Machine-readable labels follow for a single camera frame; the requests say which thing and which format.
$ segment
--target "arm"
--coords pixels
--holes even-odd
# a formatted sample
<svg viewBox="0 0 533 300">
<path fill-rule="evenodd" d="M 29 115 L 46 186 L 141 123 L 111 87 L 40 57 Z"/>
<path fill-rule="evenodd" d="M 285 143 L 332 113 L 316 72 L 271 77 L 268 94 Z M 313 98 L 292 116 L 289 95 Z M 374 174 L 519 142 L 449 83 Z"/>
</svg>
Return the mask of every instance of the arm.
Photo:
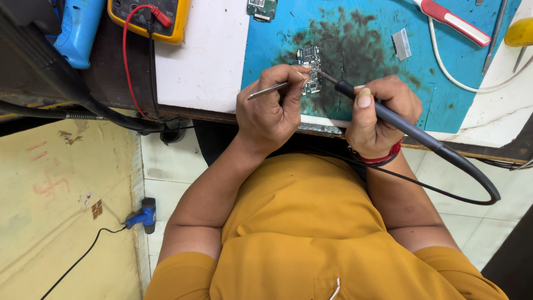
<svg viewBox="0 0 533 300">
<path fill-rule="evenodd" d="M 221 229 L 241 184 L 261 162 L 281 147 L 300 124 L 300 94 L 308 68 L 279 65 L 237 95 L 239 132 L 222 155 L 187 189 L 165 228 L 159 261 L 182 252 L 199 252 L 218 260 Z M 276 83 L 291 85 L 253 100 L 247 97 Z"/>
<path fill-rule="evenodd" d="M 401 152 L 381 168 L 416 179 Z M 388 233 L 407 250 L 431 246 L 460 250 L 421 186 L 371 168 L 367 168 L 367 184 Z"/>
<path fill-rule="evenodd" d="M 403 137 L 403 132 L 377 119 L 374 97 L 413 123 L 422 113 L 422 103 L 396 76 L 387 76 L 356 87 L 355 93 L 353 120 L 346 131 L 346 139 L 362 157 L 385 157 Z M 381 168 L 416 179 L 401 152 Z M 430 246 L 460 250 L 422 187 L 367 168 L 367 190 L 387 231 L 409 251 L 415 252 Z"/>
</svg>

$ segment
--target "red tool handle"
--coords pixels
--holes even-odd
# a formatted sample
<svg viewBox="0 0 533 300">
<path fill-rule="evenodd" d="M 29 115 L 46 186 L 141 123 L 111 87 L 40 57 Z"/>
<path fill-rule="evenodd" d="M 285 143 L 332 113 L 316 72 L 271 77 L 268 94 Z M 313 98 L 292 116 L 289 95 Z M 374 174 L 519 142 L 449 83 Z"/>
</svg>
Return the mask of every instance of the red tool handle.
<svg viewBox="0 0 533 300">
<path fill-rule="evenodd" d="M 420 10 L 430 16 L 431 18 L 447 24 L 451 28 L 460 32 L 462 35 L 469 38 L 477 45 L 484 47 L 490 44 L 490 36 L 481 30 L 477 29 L 472 24 L 459 18 L 457 15 L 450 12 L 448 9 L 437 4 L 432 0 L 414 0 L 420 7 Z"/>
</svg>

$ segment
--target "yellow tool handle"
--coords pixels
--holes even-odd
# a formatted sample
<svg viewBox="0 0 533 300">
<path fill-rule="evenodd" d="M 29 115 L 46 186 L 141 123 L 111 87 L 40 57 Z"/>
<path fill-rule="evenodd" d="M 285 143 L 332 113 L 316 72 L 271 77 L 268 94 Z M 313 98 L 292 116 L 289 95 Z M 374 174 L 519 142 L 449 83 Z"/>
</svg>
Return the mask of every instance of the yellow tool handle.
<svg viewBox="0 0 533 300">
<path fill-rule="evenodd" d="M 533 17 L 518 20 L 509 26 L 505 43 L 511 47 L 533 45 Z"/>
</svg>

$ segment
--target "blue work mat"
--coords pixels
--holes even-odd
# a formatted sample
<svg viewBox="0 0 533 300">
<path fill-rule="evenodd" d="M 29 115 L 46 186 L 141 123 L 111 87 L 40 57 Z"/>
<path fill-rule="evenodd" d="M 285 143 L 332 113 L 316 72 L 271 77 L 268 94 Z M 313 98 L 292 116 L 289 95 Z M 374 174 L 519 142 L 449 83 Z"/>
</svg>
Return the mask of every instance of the blue work mat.
<svg viewBox="0 0 533 300">
<path fill-rule="evenodd" d="M 501 1 L 438 0 L 442 6 L 492 35 Z M 521 0 L 510 0 L 493 51 L 502 41 Z M 445 24 L 434 21 L 444 65 L 460 82 L 478 88 L 488 46 L 479 47 Z M 413 56 L 400 61 L 391 35 L 406 29 Z M 398 75 L 422 100 L 418 126 L 424 130 L 459 130 L 475 93 L 452 84 L 433 54 L 426 15 L 407 0 L 279 0 L 276 17 L 262 23 L 250 16 L 246 43 L 244 88 L 262 70 L 289 64 L 296 51 L 319 46 L 322 69 L 335 78 L 361 85 L 386 75 Z M 302 114 L 351 120 L 350 100 L 325 80 L 318 93 L 302 96 Z"/>
</svg>

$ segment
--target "person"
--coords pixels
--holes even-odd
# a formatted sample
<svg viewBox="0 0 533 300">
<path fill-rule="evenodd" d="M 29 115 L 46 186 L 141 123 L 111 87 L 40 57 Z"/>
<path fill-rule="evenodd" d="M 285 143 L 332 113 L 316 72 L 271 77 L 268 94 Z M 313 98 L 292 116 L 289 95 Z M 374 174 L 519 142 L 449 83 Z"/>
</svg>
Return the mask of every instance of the person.
<svg viewBox="0 0 533 300">
<path fill-rule="evenodd" d="M 238 132 L 181 197 L 144 299 L 507 299 L 420 186 L 371 168 L 365 183 L 313 151 L 265 159 L 298 128 L 309 71 L 277 65 L 237 95 Z M 377 119 L 374 103 L 415 123 L 421 101 L 396 76 L 354 93 L 353 155 L 415 178 L 401 151 L 391 155 L 403 133 Z"/>
</svg>

